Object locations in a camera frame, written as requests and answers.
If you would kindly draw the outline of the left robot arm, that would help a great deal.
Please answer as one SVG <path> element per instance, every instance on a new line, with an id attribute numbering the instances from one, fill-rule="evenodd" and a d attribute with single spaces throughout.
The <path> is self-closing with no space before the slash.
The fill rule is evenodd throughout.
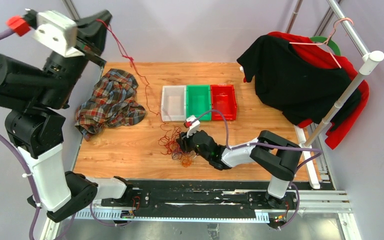
<path id="1" fill-rule="evenodd" d="M 125 179 L 92 178 L 65 171 L 63 125 L 58 113 L 89 62 L 103 67 L 107 28 L 112 15 L 102 10 L 73 20 L 54 11 L 28 9 L 7 21 L 0 40 L 33 30 L 33 38 L 51 49 L 43 68 L 0 53 L 0 107 L 10 110 L 5 119 L 8 138 L 0 140 L 24 168 L 32 189 L 28 203 L 45 210 L 58 223 L 89 206 L 94 200 L 114 199 L 129 206 L 133 190 Z"/>

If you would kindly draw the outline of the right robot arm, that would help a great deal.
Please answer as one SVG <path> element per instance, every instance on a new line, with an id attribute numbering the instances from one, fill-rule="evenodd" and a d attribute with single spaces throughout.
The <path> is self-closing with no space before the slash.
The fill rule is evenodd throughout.
<path id="1" fill-rule="evenodd" d="M 286 191 L 298 169 L 302 149 L 300 146 L 263 130 L 253 140 L 226 146 L 217 144 L 205 131 L 191 135 L 181 132 L 176 139 L 182 153 L 195 152 L 217 170 L 229 170 L 238 165 L 257 163 L 270 173 L 264 203 L 277 209 L 286 202 Z"/>

